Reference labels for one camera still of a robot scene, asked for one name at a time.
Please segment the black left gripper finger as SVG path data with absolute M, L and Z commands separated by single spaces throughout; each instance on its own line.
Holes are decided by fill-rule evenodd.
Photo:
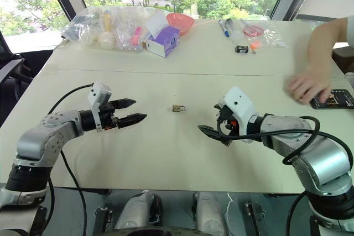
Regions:
M 146 114 L 135 113 L 135 114 L 128 115 L 124 118 L 118 118 L 117 128 L 121 129 L 121 128 L 135 125 L 137 123 L 140 123 L 146 117 L 147 117 Z
M 135 100 L 129 98 L 118 99 L 110 102 L 114 109 L 124 109 L 136 103 Z

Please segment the person's bare hand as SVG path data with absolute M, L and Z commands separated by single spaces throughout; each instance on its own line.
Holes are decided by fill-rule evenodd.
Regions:
M 301 104 L 309 104 L 315 97 L 318 97 L 320 103 L 325 103 L 331 94 L 331 68 L 310 66 L 293 77 L 286 89 Z

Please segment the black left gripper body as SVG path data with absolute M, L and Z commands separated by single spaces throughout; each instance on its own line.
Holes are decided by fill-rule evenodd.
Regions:
M 109 130 L 117 128 L 118 118 L 114 116 L 114 113 L 118 107 L 118 100 L 108 101 L 106 105 L 99 106 L 99 117 L 102 129 Z

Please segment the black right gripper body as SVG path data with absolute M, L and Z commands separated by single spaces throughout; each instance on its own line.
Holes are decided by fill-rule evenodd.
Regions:
M 240 133 L 240 127 L 237 120 L 233 116 L 233 111 L 224 105 L 221 109 L 218 109 L 218 118 L 217 118 L 217 131 L 225 138 L 238 138 Z M 229 130 L 228 135 L 226 135 L 222 129 L 221 125 L 225 123 L 225 128 Z

